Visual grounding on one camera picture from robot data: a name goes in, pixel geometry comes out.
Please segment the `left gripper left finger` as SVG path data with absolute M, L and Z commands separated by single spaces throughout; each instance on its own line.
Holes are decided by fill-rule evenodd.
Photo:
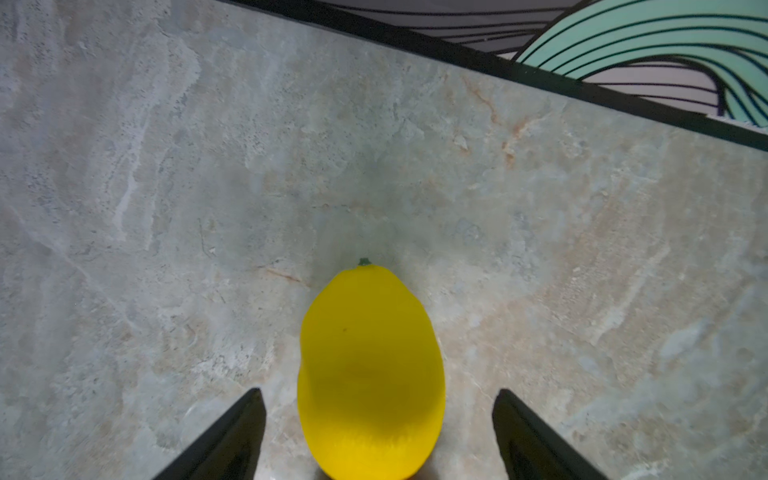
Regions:
M 259 388 L 251 388 L 155 480 L 254 478 L 267 423 Z

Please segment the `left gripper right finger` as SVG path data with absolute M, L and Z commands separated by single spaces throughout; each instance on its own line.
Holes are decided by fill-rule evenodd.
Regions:
M 607 480 L 511 390 L 498 392 L 491 417 L 510 479 Z

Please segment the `yellow lemon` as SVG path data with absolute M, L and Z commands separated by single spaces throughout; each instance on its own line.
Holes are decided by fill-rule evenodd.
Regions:
M 409 479 L 438 442 L 443 357 L 419 299 L 359 260 L 316 296 L 300 331 L 297 407 L 309 451 L 332 479 Z

